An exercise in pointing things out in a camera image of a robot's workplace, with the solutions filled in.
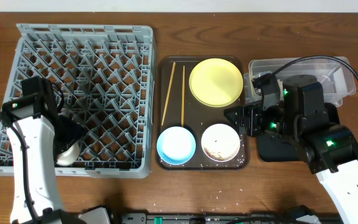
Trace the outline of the white cup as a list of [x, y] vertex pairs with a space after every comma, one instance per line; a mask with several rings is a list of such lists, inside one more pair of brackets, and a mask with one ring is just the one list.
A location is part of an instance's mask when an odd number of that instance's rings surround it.
[[80, 146], [76, 142], [74, 143], [67, 151], [59, 154], [57, 156], [57, 165], [59, 166], [69, 166], [74, 163], [77, 158], [80, 156]]

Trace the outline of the pink bowl with rice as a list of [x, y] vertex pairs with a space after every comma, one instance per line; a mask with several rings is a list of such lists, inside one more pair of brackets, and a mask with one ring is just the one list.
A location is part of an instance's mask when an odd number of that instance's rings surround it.
[[236, 131], [226, 124], [208, 127], [201, 137], [201, 148], [212, 160], [227, 162], [239, 152], [241, 141]]

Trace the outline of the wooden chopstick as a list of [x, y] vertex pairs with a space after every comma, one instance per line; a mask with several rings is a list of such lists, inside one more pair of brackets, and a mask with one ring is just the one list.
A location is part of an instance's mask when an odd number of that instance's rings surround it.
[[164, 104], [164, 109], [163, 109], [163, 116], [162, 116], [162, 123], [161, 123], [162, 126], [163, 126], [163, 124], [165, 122], [165, 117], [166, 117], [166, 113], [167, 113], [168, 102], [169, 102], [170, 92], [171, 92], [172, 83], [173, 83], [173, 76], [174, 76], [174, 73], [175, 73], [175, 67], [176, 67], [176, 62], [173, 62], [172, 70], [171, 70], [171, 73], [170, 73], [169, 84], [168, 84], [168, 90], [167, 90], [165, 104]]
[[182, 68], [182, 85], [181, 85], [181, 127], [184, 127], [184, 119], [185, 119], [185, 65]]

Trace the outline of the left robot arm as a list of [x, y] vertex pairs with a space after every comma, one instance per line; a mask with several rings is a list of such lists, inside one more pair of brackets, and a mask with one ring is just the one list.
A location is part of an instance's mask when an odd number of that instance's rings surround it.
[[22, 96], [4, 103], [0, 120], [13, 153], [14, 203], [11, 223], [110, 223], [104, 206], [73, 215], [65, 210], [55, 173], [57, 165], [74, 163], [85, 129], [60, 114], [50, 80], [22, 80]]

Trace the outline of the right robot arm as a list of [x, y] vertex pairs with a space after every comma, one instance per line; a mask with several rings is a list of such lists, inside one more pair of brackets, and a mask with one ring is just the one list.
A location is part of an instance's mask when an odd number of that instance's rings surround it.
[[260, 84], [262, 99], [225, 109], [239, 134], [257, 139], [265, 162], [303, 161], [332, 198], [344, 223], [358, 223], [358, 143], [313, 75]]

